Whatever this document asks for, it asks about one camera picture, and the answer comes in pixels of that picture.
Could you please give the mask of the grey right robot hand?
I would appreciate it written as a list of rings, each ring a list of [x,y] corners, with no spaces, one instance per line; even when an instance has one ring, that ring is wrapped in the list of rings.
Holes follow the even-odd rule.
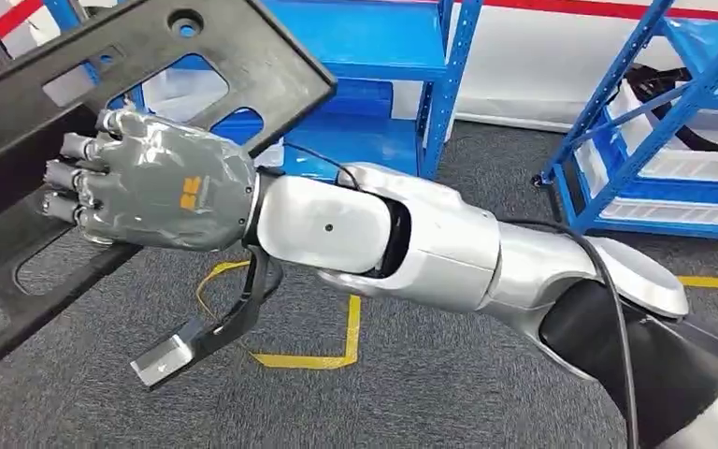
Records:
[[[244,236],[257,172],[241,146],[132,109],[102,110],[96,128],[47,162],[44,215],[104,244],[213,252]]]

